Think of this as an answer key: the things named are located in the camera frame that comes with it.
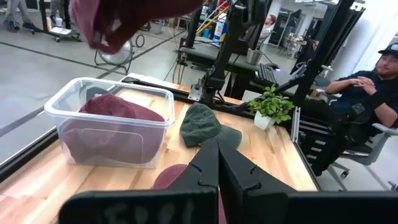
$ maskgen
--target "black cap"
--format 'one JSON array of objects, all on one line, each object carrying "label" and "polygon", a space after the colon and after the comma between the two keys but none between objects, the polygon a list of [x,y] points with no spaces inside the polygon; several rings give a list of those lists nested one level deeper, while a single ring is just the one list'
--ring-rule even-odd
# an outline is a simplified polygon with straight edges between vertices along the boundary
[{"label": "black cap", "polygon": [[392,54],[398,57],[398,43],[393,43],[388,45],[385,50],[380,50],[379,54]]}]

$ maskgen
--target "fan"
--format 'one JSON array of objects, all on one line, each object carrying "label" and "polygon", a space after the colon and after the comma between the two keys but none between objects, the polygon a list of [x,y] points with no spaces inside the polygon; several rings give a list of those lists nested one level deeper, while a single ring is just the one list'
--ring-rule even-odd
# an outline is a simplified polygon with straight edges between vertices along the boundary
[{"label": "fan", "polygon": [[[97,54],[105,63],[97,63],[97,61],[96,61]],[[129,40],[123,45],[123,47],[120,49],[120,51],[116,54],[107,54],[107,53],[97,50],[95,52],[94,62],[97,65],[115,65],[117,67],[122,67],[125,69],[125,71],[127,73],[128,70],[130,69],[131,59],[132,59],[133,55],[134,55],[133,44],[132,44],[132,41]]]}]

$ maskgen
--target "man's hand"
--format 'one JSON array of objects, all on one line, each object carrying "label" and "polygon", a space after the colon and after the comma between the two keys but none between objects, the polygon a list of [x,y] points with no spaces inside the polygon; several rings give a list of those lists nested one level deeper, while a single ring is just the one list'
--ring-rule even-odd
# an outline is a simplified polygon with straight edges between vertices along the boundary
[{"label": "man's hand", "polygon": [[373,95],[375,92],[377,92],[377,90],[374,87],[374,85],[368,85],[368,84],[365,84],[365,83],[359,83],[359,84],[355,84],[354,86],[355,87],[361,87],[369,95]]},{"label": "man's hand", "polygon": [[366,77],[352,78],[349,80],[349,82],[351,85],[354,85],[355,87],[364,86],[364,85],[374,86],[373,81],[370,78]]}]

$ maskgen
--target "wooden table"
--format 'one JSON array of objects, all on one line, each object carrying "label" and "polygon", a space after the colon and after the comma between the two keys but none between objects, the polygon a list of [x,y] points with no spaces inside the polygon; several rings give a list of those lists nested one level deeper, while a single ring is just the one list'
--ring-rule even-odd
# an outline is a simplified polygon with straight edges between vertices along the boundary
[{"label": "wooden table", "polygon": [[[140,75],[146,82],[188,90]],[[239,100],[226,98],[231,103]],[[59,142],[42,151],[0,184],[0,223],[55,223],[63,202],[84,190],[150,189],[155,178],[174,164],[188,164],[199,148],[187,149],[179,127],[190,105],[175,101],[175,122],[167,131],[156,169],[100,167],[67,164]],[[222,124],[243,135],[239,152],[274,177],[297,190],[317,190],[284,128],[261,131],[253,120],[215,111]]]}]

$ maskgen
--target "potted plant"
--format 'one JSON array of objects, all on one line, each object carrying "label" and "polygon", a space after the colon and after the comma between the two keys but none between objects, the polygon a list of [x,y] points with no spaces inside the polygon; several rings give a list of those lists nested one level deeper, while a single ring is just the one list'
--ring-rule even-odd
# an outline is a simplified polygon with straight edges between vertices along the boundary
[{"label": "potted plant", "polygon": [[263,130],[267,130],[275,122],[279,124],[282,121],[292,119],[289,111],[294,108],[294,105],[289,97],[275,94],[275,86],[272,85],[265,88],[261,100],[250,101],[249,108],[252,113],[256,112],[254,124]]}]

